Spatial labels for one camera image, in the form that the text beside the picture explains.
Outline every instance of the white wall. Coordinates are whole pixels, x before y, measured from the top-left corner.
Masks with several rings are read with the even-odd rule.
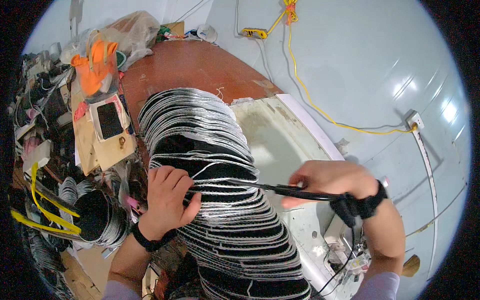
[[[78,32],[87,28],[101,28],[129,13],[147,11],[160,24],[176,21],[184,13],[194,7],[200,0],[84,0],[82,21]],[[203,3],[189,12],[181,20],[185,21],[185,31],[204,24],[212,0]],[[38,22],[23,53],[38,53],[48,50],[54,42],[62,47],[70,40],[70,0],[55,0]]]
[[[263,44],[236,36],[234,0],[215,0],[207,23],[218,32],[217,43],[269,77],[302,102],[334,143],[342,139],[345,158],[390,180],[389,194],[400,211],[405,232],[433,218],[426,170],[412,134],[371,135],[327,122],[307,105],[294,80],[284,20]],[[268,29],[284,10],[282,1],[239,1],[238,28]],[[420,257],[419,272],[401,277],[398,299],[412,299],[433,276],[449,248],[463,211],[470,163],[469,107],[455,63],[429,15],[414,0],[297,2],[291,48],[298,75],[312,101],[342,123],[377,128],[399,125],[409,109],[420,112],[441,212],[433,268],[433,226],[407,239],[407,253]],[[387,131],[389,128],[374,129]]]

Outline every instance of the orange plastic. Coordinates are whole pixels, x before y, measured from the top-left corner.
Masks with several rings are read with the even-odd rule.
[[[91,51],[87,50],[87,57],[80,57],[79,54],[72,57],[70,64],[75,67],[80,77],[80,87],[84,96],[91,96],[102,86],[102,80],[111,73],[117,73],[117,50],[118,43],[107,44],[107,56],[105,59],[105,41],[98,39],[92,46]]]

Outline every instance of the sleeve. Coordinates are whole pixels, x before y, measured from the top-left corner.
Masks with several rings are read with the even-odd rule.
[[[400,276],[393,272],[383,272],[367,280],[351,300],[395,300]]]
[[[109,280],[105,286],[102,300],[141,300],[141,298],[126,285],[115,280]]]

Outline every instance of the right hand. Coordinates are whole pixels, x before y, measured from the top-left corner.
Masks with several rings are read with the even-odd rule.
[[[351,193],[357,199],[375,196],[377,180],[366,168],[348,161],[309,160],[290,177],[289,185],[299,185],[306,192]],[[292,208],[312,200],[284,197],[282,206]]]

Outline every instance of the wooden table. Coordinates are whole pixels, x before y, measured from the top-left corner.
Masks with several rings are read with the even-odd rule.
[[[223,87],[223,101],[282,94],[259,72],[218,46],[201,41],[156,44],[153,55],[133,64],[122,79],[130,115],[138,132],[138,114],[147,98],[176,87],[198,88],[215,95]]]

